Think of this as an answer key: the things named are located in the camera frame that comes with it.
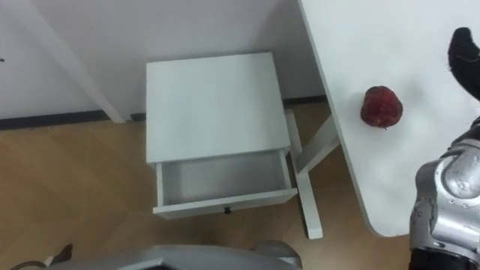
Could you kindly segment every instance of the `open drawer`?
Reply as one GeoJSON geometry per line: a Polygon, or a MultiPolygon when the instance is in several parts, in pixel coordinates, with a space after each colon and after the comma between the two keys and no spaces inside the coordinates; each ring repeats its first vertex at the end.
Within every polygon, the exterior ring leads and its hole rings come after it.
{"type": "Polygon", "coordinates": [[[183,218],[285,203],[292,188],[284,150],[157,163],[154,214],[183,218]]]}

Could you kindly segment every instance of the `white table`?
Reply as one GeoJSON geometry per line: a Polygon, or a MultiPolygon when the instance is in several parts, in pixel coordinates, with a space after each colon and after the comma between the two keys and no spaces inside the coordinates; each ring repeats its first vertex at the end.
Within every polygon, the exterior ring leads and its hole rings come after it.
{"type": "MultiPolygon", "coordinates": [[[[417,169],[438,158],[480,115],[478,102],[457,84],[447,61],[457,27],[470,27],[480,41],[480,2],[300,0],[300,5],[331,117],[296,155],[297,173],[341,143],[368,226],[381,236],[407,234],[417,169]],[[403,103],[400,122],[388,130],[369,127],[359,117],[371,86],[388,86],[403,103]]],[[[310,199],[306,204],[305,215],[315,218],[314,204],[310,199]]]]}
{"type": "Polygon", "coordinates": [[[271,53],[148,63],[146,105],[155,214],[229,214],[297,194],[271,53]]]}

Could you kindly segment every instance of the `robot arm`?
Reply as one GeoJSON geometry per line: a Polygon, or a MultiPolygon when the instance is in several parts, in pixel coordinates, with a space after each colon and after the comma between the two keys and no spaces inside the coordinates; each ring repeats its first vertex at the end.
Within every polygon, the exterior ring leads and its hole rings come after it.
{"type": "MultiPolygon", "coordinates": [[[[455,79],[480,100],[480,50],[470,30],[451,39],[448,61],[455,79]]],[[[440,159],[415,178],[410,217],[409,269],[477,269],[480,266],[480,118],[440,159]]]]}

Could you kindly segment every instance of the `silver robot part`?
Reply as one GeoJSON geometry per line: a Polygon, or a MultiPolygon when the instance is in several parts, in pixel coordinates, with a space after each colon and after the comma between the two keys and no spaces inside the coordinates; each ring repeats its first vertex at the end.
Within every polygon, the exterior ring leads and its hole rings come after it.
{"type": "Polygon", "coordinates": [[[480,265],[480,141],[466,136],[479,132],[480,125],[473,126],[417,172],[411,250],[445,252],[480,265]]]}

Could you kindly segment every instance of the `apple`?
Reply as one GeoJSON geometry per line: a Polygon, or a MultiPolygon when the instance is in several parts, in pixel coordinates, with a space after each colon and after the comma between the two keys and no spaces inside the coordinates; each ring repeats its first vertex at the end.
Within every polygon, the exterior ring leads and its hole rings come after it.
{"type": "Polygon", "coordinates": [[[386,86],[374,86],[365,92],[361,119],[372,127],[388,128],[400,121],[404,105],[386,86]]]}

